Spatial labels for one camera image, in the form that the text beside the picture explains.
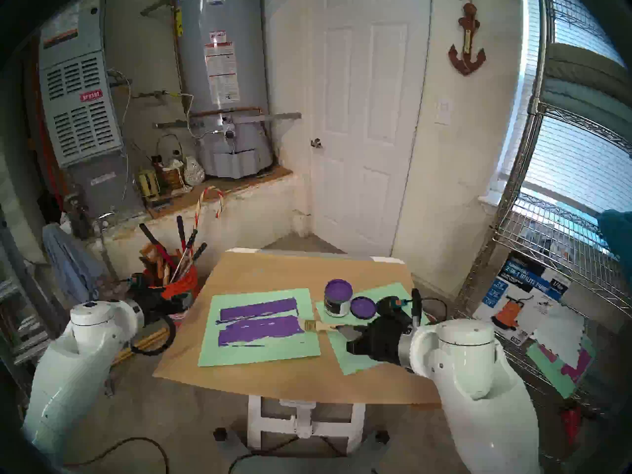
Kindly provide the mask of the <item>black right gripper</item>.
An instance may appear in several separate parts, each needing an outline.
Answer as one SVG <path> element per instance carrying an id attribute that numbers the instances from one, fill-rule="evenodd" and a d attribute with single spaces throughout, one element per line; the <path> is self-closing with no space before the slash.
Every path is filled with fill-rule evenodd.
<path id="1" fill-rule="evenodd" d="M 346 351 L 352 355 L 411 367 L 413 320 L 408 316 L 381 316 L 367 325 L 338 325 L 337 331 L 347 340 Z"/>

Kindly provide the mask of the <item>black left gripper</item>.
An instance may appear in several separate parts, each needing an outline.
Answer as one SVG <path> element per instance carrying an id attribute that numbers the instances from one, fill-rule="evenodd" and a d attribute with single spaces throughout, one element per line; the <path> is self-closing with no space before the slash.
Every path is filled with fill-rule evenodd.
<path id="1" fill-rule="evenodd" d="M 143 289 L 144 324 L 152 324 L 158 320 L 172 320 L 173 312 L 186 312 L 193 304 L 193 292 L 187 291 L 171 298 L 164 298 L 165 287 L 149 287 Z"/>

